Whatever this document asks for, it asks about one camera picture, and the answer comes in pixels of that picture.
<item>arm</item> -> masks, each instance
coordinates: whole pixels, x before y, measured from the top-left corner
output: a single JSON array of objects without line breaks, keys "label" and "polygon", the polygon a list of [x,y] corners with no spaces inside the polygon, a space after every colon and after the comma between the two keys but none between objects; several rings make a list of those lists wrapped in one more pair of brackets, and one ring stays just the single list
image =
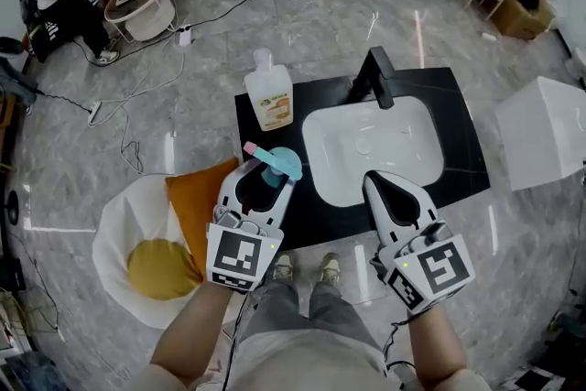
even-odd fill
[{"label": "arm", "polygon": [[185,386],[202,376],[212,358],[232,291],[203,282],[163,332],[150,363],[165,368]]},{"label": "arm", "polygon": [[427,390],[466,368],[466,354],[443,305],[409,323],[418,378]]}]

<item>bottle label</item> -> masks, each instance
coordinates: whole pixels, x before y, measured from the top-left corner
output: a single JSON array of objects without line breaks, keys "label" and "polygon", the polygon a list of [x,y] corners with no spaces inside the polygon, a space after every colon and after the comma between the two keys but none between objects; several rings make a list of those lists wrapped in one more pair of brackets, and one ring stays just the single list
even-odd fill
[{"label": "bottle label", "polygon": [[259,105],[265,114],[267,128],[279,127],[291,114],[291,101],[286,93],[262,100]]}]

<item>backpack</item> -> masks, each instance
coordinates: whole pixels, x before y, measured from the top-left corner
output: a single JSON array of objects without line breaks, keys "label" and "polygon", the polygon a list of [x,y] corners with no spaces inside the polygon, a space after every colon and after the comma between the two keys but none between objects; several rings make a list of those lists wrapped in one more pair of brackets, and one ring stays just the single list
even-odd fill
[{"label": "backpack", "polygon": [[20,16],[25,25],[36,23],[40,20],[37,0],[20,0]]}]

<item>round table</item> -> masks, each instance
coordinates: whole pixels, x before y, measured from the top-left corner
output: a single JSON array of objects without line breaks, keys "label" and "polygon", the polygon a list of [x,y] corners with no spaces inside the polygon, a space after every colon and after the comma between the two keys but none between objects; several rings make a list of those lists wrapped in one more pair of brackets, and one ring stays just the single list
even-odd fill
[{"label": "round table", "polygon": [[[121,5],[116,5],[116,1],[108,2],[103,15],[129,43],[160,35],[175,17],[175,7],[170,0],[129,0]],[[123,23],[130,38],[120,28]]]}]

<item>soap dispenser bottle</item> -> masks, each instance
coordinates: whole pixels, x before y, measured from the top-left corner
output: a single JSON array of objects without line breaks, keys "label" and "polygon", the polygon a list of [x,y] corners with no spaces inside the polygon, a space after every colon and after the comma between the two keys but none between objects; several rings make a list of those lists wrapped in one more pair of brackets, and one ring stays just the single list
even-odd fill
[{"label": "soap dispenser bottle", "polygon": [[293,122],[293,83],[284,65],[273,65],[267,48],[255,51],[256,71],[244,77],[256,119],[264,131]]}]

